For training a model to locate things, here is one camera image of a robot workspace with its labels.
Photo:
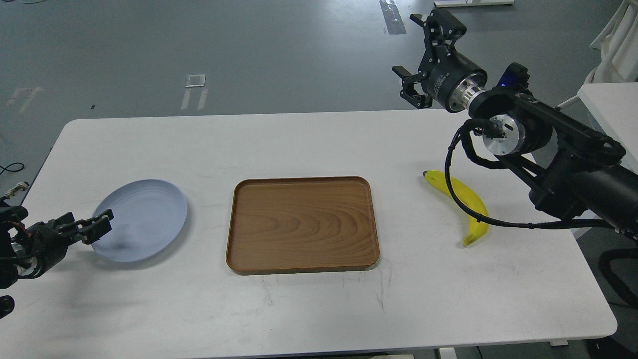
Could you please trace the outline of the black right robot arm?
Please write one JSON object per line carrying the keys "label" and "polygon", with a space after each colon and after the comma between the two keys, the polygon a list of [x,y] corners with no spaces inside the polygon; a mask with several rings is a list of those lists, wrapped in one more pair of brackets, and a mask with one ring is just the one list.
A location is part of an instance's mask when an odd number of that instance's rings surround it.
{"label": "black right robot arm", "polygon": [[[401,97],[417,109],[438,102],[451,113],[467,111],[453,136],[443,187],[477,222],[526,229],[603,227],[637,240],[637,175],[621,164],[626,151],[615,139],[537,100],[528,89],[528,69],[510,64],[496,86],[487,73],[456,50],[467,28],[446,9],[411,14],[424,32],[425,51],[417,73],[392,70],[402,81]],[[453,152],[489,170],[509,170],[529,186],[535,209],[554,222],[515,223],[490,218],[460,199],[450,175]]]}

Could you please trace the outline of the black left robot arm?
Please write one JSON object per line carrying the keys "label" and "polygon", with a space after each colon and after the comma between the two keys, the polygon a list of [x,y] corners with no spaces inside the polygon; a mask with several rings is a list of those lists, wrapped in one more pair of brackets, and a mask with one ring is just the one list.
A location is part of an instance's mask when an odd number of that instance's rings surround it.
{"label": "black left robot arm", "polygon": [[72,213],[25,227],[29,212],[23,206],[9,206],[1,198],[0,287],[5,290],[18,280],[37,279],[57,265],[68,248],[81,242],[92,245],[111,229],[111,209],[84,220]]}

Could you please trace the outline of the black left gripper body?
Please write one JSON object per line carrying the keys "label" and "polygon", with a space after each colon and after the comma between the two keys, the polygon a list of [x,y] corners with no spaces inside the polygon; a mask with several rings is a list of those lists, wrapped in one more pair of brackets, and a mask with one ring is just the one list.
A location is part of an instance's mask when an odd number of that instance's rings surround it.
{"label": "black left gripper body", "polygon": [[38,278],[57,265],[66,255],[70,238],[59,230],[58,222],[39,222],[29,228],[34,239],[34,248],[30,253],[30,268],[21,278]]}

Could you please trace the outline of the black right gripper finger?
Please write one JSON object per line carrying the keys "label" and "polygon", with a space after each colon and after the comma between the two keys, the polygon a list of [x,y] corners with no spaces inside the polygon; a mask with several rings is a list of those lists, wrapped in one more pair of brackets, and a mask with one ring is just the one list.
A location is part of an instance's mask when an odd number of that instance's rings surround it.
{"label": "black right gripper finger", "polygon": [[456,41],[467,33],[467,27],[444,8],[435,8],[427,15],[410,14],[410,20],[423,29],[425,55],[455,52]]}
{"label": "black right gripper finger", "polygon": [[392,71],[401,79],[400,96],[416,109],[432,107],[433,99],[428,93],[419,93],[415,86],[427,79],[427,73],[412,74],[403,66],[392,66]]}

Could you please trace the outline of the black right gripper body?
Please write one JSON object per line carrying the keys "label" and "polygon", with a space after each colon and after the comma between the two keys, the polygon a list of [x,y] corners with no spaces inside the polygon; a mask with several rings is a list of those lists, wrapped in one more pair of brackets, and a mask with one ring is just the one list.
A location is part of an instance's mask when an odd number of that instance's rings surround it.
{"label": "black right gripper body", "polygon": [[463,104],[466,89],[487,83],[487,73],[480,66],[467,59],[458,51],[446,47],[426,50],[419,65],[419,73],[424,75],[421,88],[448,112],[456,113],[467,108]]}

